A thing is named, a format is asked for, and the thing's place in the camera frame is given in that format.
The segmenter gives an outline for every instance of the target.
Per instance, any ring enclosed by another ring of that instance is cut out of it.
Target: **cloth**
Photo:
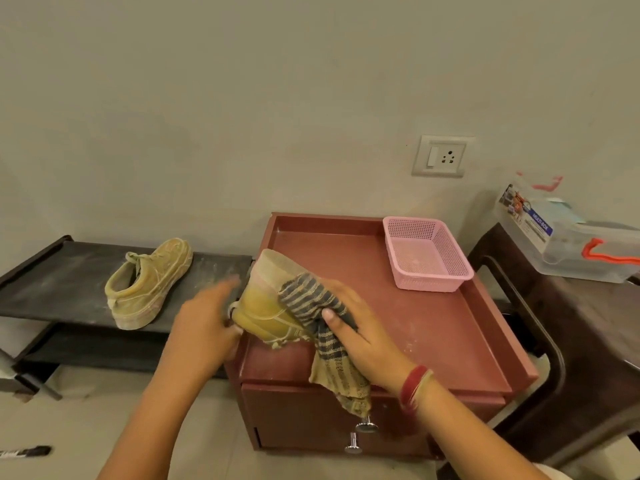
[[[357,330],[347,307],[310,273],[299,274],[284,283],[278,297],[316,339],[316,355],[309,382],[332,391],[351,414],[361,418],[368,416],[371,411],[371,385],[322,318],[322,310],[331,308],[343,322]]]

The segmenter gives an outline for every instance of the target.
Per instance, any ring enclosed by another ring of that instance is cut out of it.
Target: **hand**
[[[225,327],[222,306],[238,284],[240,279],[235,276],[200,291],[182,305],[164,346],[159,372],[204,383],[225,359],[233,358],[243,331],[236,325]]]
[[[358,325],[358,331],[354,331],[329,308],[323,310],[324,321],[340,339],[364,377],[399,396],[415,364],[400,352],[377,316],[356,291],[335,280],[322,280],[322,283],[347,306]]]

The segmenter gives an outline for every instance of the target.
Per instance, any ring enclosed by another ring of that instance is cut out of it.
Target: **metal knob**
[[[377,433],[378,427],[371,422],[371,416],[367,416],[365,420],[356,425],[358,433]]]
[[[362,448],[360,448],[358,446],[358,434],[357,433],[352,433],[351,434],[351,444],[344,448],[344,452],[345,453],[350,453],[352,455],[359,455],[360,453],[362,453]]]

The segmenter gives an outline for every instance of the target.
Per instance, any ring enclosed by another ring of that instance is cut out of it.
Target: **fingernail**
[[[331,308],[325,308],[322,310],[322,318],[327,323],[332,322],[335,320],[335,312]]]

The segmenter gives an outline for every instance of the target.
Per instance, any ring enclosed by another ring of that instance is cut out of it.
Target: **dark wooden furniture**
[[[640,286],[544,276],[496,225],[469,256],[487,266],[549,357],[548,380],[496,431],[559,468],[640,427]]]
[[[379,314],[396,344],[435,371],[476,414],[492,418],[537,377],[484,286],[474,278],[454,293],[396,288],[381,219],[274,214],[261,249],[279,251],[320,276],[352,286]],[[357,418],[308,377],[314,346],[272,350],[245,335],[226,364],[255,449],[342,452]],[[372,389],[379,433],[359,434],[364,453],[436,458],[425,433],[395,398]]]
[[[46,364],[155,371],[183,302],[226,276],[246,277],[252,262],[251,256],[194,252],[189,270],[169,291],[156,319],[143,329],[124,331],[111,316],[104,285],[128,251],[149,254],[154,249],[64,236],[0,277],[0,316],[52,323],[16,358],[17,372]],[[232,293],[229,302],[240,292]]]

